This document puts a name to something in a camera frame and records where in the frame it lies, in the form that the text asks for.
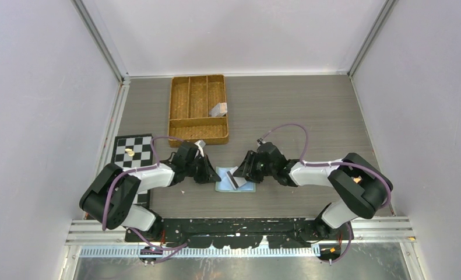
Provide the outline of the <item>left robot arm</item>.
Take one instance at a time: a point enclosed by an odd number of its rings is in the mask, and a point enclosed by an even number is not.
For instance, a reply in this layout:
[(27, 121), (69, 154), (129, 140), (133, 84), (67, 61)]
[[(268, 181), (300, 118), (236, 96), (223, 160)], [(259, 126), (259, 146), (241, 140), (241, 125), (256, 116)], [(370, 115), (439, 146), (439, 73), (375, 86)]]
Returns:
[(192, 177), (198, 184), (221, 180), (198, 142), (182, 140), (174, 155), (145, 167), (123, 169), (114, 163), (103, 167), (79, 201), (79, 207), (99, 221), (102, 229), (134, 228), (147, 241), (156, 241), (161, 224), (151, 210), (136, 205), (139, 193), (171, 187)]

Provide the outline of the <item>woven wicker divided tray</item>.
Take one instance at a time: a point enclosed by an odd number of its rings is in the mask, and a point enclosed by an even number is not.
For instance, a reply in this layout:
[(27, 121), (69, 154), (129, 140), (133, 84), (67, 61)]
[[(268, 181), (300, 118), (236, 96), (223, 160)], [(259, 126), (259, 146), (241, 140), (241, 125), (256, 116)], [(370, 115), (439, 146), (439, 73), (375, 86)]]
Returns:
[(176, 76), (171, 80), (167, 133), (190, 142), (225, 145), (227, 115), (212, 117), (211, 109), (227, 101), (224, 75)]

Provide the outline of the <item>stack of cards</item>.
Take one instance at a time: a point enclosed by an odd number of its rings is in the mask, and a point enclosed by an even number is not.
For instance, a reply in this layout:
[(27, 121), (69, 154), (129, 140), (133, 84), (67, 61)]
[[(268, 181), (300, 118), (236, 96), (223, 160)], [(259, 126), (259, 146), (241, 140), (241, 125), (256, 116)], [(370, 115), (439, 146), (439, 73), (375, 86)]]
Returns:
[(217, 103), (212, 109), (209, 111), (210, 117), (224, 117), (228, 113), (228, 107), (226, 102)]

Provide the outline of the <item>green card holder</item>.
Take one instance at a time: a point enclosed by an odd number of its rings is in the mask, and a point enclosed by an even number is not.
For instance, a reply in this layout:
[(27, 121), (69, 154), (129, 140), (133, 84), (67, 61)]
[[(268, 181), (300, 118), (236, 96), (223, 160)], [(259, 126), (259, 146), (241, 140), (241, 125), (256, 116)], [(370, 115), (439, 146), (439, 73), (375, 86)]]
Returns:
[(221, 178), (221, 181), (216, 182), (215, 190), (228, 193), (254, 193), (256, 191), (255, 183), (246, 181), (242, 177), (233, 176), (237, 169), (237, 166), (216, 167), (216, 173)]

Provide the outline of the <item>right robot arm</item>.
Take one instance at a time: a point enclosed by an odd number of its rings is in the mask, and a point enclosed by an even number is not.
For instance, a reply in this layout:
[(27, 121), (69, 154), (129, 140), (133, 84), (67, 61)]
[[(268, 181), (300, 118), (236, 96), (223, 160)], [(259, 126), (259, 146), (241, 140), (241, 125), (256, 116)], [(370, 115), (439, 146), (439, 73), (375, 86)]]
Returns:
[(273, 177), (288, 187), (332, 187), (340, 199), (328, 204), (313, 221), (318, 236), (326, 240), (355, 218), (371, 219), (390, 203), (393, 190), (392, 183), (357, 153), (330, 162), (307, 162), (286, 158), (271, 142), (249, 150), (229, 175), (235, 182), (259, 184), (265, 177)]

